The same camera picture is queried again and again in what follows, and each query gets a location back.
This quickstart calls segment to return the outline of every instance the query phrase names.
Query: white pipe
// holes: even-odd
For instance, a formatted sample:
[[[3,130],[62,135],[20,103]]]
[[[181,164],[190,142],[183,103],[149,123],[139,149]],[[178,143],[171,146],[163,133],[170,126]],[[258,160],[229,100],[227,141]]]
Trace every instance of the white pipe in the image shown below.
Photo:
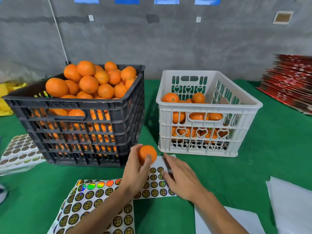
[[[66,52],[65,52],[63,40],[62,40],[62,37],[61,37],[61,35],[60,35],[60,30],[59,30],[58,25],[57,25],[57,20],[55,19],[54,11],[53,11],[53,8],[52,8],[52,5],[51,5],[50,0],[48,0],[48,2],[49,2],[49,4],[50,4],[50,8],[51,8],[51,11],[52,11],[53,19],[54,19],[55,25],[56,25],[56,27],[57,27],[57,32],[58,32],[59,37],[60,37],[60,43],[62,44],[62,48],[63,48],[64,55],[65,55],[65,59],[66,59],[66,62],[68,63],[68,59],[67,59],[67,55],[66,55]]]

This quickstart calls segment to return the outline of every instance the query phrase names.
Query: blue poster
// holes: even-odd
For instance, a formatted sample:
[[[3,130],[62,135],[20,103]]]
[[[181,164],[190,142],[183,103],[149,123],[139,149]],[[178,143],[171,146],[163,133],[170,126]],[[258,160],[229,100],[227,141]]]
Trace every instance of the blue poster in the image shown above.
[[[115,4],[138,5],[140,0],[115,0]]]
[[[180,3],[180,0],[154,0],[155,5],[178,5]]]
[[[221,0],[195,0],[195,5],[220,5]]]
[[[99,0],[74,0],[75,3],[99,4]]]

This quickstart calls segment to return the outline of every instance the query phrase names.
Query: forearm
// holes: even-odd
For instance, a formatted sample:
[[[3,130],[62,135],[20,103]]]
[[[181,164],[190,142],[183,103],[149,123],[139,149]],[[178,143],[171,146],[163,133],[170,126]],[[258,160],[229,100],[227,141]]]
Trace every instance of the forearm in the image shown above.
[[[112,220],[131,200],[132,197],[121,188],[115,190],[111,195],[77,225],[68,231],[69,234],[103,234]]]
[[[248,234],[213,193],[202,190],[193,203],[213,234]]]

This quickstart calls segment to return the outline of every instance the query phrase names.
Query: green tablecloth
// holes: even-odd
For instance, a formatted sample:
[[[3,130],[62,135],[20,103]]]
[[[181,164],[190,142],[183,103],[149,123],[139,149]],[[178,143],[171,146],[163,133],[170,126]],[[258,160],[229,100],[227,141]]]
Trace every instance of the green tablecloth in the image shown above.
[[[140,143],[157,148],[158,80],[145,81],[145,123]],[[277,233],[265,181],[274,176],[312,190],[312,118],[237,80],[263,102],[236,158],[177,154],[196,172],[202,184],[225,206],[258,214],[267,234]],[[0,154],[25,130],[13,116],[0,118]],[[1,233],[46,233],[78,179],[117,179],[123,169],[63,167],[39,164],[33,169],[0,177],[9,190],[0,205]],[[195,233],[193,205],[178,197],[135,200],[137,234]]]

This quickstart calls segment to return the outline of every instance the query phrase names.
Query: person's left hand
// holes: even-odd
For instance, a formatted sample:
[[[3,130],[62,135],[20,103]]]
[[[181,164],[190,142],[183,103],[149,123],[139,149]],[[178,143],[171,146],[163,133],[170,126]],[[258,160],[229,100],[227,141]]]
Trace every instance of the person's left hand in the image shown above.
[[[137,144],[131,148],[119,186],[120,189],[123,189],[128,195],[130,195],[131,199],[143,188],[153,162],[152,157],[148,155],[145,159],[144,165],[140,165],[137,151],[142,146],[142,144]]]

